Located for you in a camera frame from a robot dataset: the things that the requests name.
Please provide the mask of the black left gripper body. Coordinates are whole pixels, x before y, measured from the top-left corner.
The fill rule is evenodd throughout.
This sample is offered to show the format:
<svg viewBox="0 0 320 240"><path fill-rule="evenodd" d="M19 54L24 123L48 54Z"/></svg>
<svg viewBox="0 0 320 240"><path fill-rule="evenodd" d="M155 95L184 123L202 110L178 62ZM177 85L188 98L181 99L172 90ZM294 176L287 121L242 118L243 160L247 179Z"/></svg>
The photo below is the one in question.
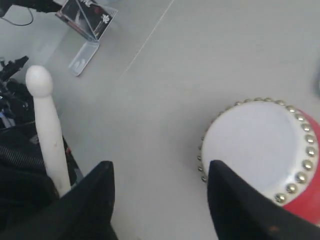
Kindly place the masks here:
<svg viewBox="0 0 320 240"><path fill-rule="evenodd" d="M0 232L4 233L59 199L59 187L46 173L36 137L32 92L10 81L27 62L24 56L5 64L0 72Z"/></svg>

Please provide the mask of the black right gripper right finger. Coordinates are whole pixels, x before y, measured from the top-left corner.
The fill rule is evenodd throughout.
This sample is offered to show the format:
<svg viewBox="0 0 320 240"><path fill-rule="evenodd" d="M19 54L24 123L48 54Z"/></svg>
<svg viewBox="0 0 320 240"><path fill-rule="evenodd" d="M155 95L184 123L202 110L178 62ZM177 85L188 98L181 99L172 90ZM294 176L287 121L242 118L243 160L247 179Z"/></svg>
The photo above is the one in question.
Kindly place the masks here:
<svg viewBox="0 0 320 240"><path fill-rule="evenodd" d="M221 160L209 164L207 202L220 240L318 240L319 227L264 197Z"/></svg>

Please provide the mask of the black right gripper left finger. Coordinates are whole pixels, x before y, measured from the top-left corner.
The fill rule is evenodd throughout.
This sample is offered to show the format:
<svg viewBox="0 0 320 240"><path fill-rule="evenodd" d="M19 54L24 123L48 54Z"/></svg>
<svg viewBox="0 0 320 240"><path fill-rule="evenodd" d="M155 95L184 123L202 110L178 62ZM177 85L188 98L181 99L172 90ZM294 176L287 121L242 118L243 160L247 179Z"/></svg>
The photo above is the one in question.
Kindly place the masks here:
<svg viewBox="0 0 320 240"><path fill-rule="evenodd" d="M35 240L116 240L114 165L100 162L75 187L36 216Z"/></svg>

